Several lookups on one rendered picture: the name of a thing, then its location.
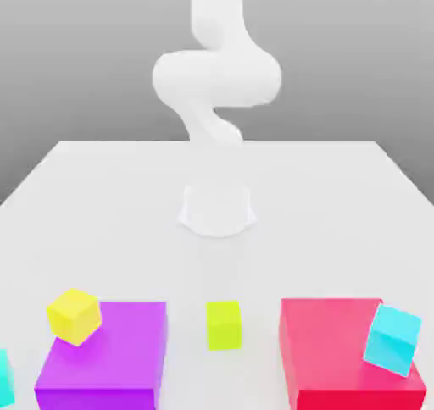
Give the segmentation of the large red box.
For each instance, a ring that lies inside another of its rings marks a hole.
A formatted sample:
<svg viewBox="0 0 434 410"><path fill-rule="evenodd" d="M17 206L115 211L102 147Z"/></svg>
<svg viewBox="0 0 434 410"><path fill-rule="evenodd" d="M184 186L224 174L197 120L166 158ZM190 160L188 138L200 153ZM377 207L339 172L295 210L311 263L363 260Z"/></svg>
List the large red box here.
<svg viewBox="0 0 434 410"><path fill-rule="evenodd" d="M279 342L291 410L421 410L426 386L364 361L377 298L284 298Z"/></svg>

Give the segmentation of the small turquoise cube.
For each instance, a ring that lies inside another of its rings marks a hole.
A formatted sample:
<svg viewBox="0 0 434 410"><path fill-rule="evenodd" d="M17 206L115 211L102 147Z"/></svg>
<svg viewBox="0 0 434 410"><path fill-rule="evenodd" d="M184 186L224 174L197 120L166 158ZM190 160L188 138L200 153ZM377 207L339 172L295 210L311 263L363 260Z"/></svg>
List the small turquoise cube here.
<svg viewBox="0 0 434 410"><path fill-rule="evenodd" d="M13 372L5 349L0 349L0 408L14 404Z"/></svg>

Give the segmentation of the small lime cube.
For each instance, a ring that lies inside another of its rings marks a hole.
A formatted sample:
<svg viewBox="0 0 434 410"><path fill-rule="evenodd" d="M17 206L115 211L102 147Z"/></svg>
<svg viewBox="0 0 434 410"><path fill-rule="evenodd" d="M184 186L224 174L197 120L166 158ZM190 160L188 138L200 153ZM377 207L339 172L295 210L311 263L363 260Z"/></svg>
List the small lime cube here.
<svg viewBox="0 0 434 410"><path fill-rule="evenodd" d="M206 302L206 330L210 351L242 347L242 315L239 301Z"/></svg>

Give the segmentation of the small cyan cube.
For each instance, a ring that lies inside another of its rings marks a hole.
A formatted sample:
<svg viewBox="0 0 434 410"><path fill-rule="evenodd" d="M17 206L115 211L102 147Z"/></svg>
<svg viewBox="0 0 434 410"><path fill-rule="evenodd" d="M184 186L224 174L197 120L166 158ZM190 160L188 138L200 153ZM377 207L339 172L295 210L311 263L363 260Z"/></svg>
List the small cyan cube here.
<svg viewBox="0 0 434 410"><path fill-rule="evenodd" d="M421 324L420 317L381 303L370 325L363 360L407 378Z"/></svg>

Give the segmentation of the small yellow cube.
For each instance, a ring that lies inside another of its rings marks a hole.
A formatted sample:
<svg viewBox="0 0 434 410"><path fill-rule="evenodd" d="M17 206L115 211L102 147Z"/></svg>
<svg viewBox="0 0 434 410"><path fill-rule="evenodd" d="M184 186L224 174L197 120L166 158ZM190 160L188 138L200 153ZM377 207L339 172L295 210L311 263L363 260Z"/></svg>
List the small yellow cube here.
<svg viewBox="0 0 434 410"><path fill-rule="evenodd" d="M99 300L69 289L47 307L50 330L59 339L81 346L102 324Z"/></svg>

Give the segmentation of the large purple box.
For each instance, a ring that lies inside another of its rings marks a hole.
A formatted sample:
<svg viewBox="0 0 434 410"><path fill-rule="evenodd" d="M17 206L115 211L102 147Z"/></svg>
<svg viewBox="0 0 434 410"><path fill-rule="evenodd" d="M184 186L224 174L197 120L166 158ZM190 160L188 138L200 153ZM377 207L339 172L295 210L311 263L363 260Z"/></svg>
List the large purple box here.
<svg viewBox="0 0 434 410"><path fill-rule="evenodd" d="M40 410L158 410L168 340L165 302L102 302L81 346L56 339L35 384Z"/></svg>

